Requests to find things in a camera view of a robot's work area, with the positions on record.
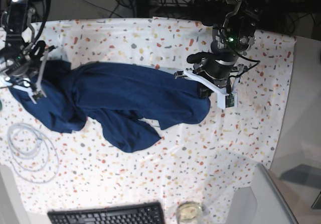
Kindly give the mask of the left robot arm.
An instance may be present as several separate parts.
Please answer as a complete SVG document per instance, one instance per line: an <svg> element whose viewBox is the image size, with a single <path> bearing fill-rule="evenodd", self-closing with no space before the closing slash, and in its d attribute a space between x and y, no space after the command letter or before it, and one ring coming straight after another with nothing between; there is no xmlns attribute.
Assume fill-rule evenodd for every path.
<svg viewBox="0 0 321 224"><path fill-rule="evenodd" d="M218 20L202 23L212 26L213 41L210 52L189 55L187 62L194 65L193 73L219 88L232 92L231 79L237 79L259 64L246 56L255 42L255 31L268 0L223 0ZM252 67L237 67L238 59L252 63Z"/></svg>

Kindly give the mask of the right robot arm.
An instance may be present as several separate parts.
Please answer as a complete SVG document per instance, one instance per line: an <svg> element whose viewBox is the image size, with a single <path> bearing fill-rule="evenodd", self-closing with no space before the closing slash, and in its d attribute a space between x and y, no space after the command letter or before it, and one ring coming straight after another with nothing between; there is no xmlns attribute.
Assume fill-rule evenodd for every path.
<svg viewBox="0 0 321 224"><path fill-rule="evenodd" d="M27 82L39 74L41 58L54 49L40 40L51 6L51 0L42 1L43 18L38 31L32 26L36 9L30 0L9 0L1 15L1 26L6 32L5 46L1 49L1 75L9 81Z"/></svg>

